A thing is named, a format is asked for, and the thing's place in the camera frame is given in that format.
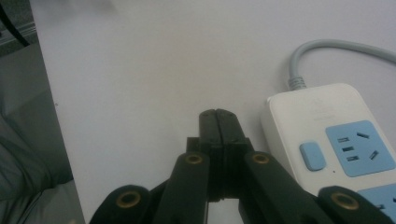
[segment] floor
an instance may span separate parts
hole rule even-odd
[[[38,38],[29,0],[1,0],[0,3],[9,19],[25,39],[30,44],[37,43]],[[0,57],[22,48],[23,45],[12,38],[6,27],[0,22]]]

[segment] white power strip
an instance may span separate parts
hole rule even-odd
[[[347,84],[270,97],[262,127],[271,154],[314,195],[334,185],[396,190],[391,185],[396,183],[396,153],[359,93]]]

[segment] blue outlet panel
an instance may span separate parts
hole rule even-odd
[[[326,129],[344,172],[350,177],[369,175],[395,168],[395,161],[369,120]]]
[[[358,193],[396,223],[396,184],[363,189]]]

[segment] table surface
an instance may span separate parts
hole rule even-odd
[[[113,189],[152,189],[172,172],[198,115],[223,108],[256,150],[259,115],[287,91],[301,44],[336,38],[396,51],[396,2],[291,0],[31,0],[58,119],[87,222]],[[396,147],[396,66],[340,49],[300,62],[308,86],[361,93]],[[208,223],[240,224],[237,200]]]

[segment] power switch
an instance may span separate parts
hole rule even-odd
[[[310,171],[319,171],[326,167],[323,153],[316,142],[307,142],[300,145],[300,151],[306,168]]]

